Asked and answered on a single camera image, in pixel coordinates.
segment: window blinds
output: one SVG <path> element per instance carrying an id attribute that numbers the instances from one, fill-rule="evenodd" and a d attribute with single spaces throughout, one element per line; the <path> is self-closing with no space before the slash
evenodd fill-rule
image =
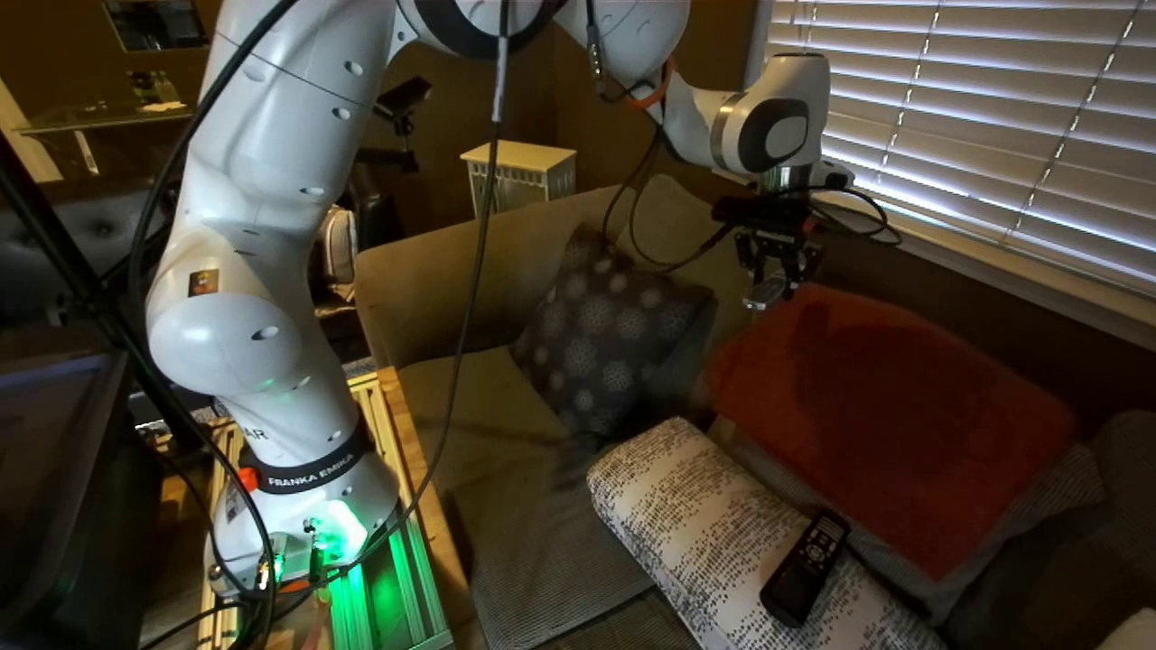
<path id="1" fill-rule="evenodd" d="M 1156 295 L 1156 4 L 776 0 L 825 147 L 895 217 Z"/>

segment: remote control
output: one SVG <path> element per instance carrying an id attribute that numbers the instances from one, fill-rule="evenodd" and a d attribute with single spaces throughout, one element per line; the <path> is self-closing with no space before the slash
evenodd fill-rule
<path id="1" fill-rule="evenodd" d="M 846 522 L 840 522 L 834 513 L 819 513 L 803 540 L 795 543 L 795 548 L 788 552 L 788 560 L 771 573 L 771 582 L 761 587 L 758 600 L 761 607 L 799 628 L 811 614 L 811 607 L 818 604 L 818 596 L 828 587 L 828 573 L 846 547 Z"/>

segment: red pillow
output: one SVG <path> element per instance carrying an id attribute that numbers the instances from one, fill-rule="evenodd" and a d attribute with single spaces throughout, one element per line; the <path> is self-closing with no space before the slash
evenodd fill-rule
<path id="1" fill-rule="evenodd" d="M 729 340 L 716 411 L 927 579 L 1062 458 L 1062 401 L 932 323 L 825 286 Z"/>

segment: white robotic arm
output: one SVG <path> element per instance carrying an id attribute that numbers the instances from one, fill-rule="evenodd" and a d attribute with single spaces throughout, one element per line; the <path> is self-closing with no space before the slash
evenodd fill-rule
<path id="1" fill-rule="evenodd" d="M 773 59 L 741 92 L 695 92 L 666 62 L 689 0 L 511 0 L 513 44 L 552 19 L 620 88 L 666 92 L 652 110 L 685 162 L 761 176 L 818 162 L 828 68 Z M 275 0 L 223 0 L 206 88 Z M 176 220 L 150 292 L 150 346 L 180 386 L 218 399 L 252 455 L 250 499 L 275 543 L 315 548 L 319 533 L 356 533 L 327 548 L 351 563 L 396 513 L 389 469 L 372 455 L 306 292 L 315 233 L 346 188 L 380 68 L 406 44 L 495 55 L 501 0 L 300 0 L 247 59 L 191 139 Z M 238 484 L 218 507 L 213 573 L 252 590 L 263 540 Z M 270 582 L 304 579 L 277 563 Z"/>

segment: table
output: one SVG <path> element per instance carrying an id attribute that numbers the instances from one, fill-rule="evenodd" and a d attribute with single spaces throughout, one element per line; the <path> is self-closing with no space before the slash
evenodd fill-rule
<path id="1" fill-rule="evenodd" d="M 337 650 L 440 650 L 454 648 L 453 623 L 469 623 L 469 587 L 454 552 L 440 499 L 428 480 L 428 451 L 417 437 L 411 411 L 395 368 L 372 368 L 351 376 L 351 393 L 376 437 L 376 451 L 396 478 L 400 502 L 417 502 L 417 518 L 389 534 L 387 548 L 366 560 L 366 569 L 331 582 L 310 607 L 288 614 L 266 648 L 337 648 Z M 234 610 L 206 619 L 198 638 L 231 648 L 238 631 Z"/>

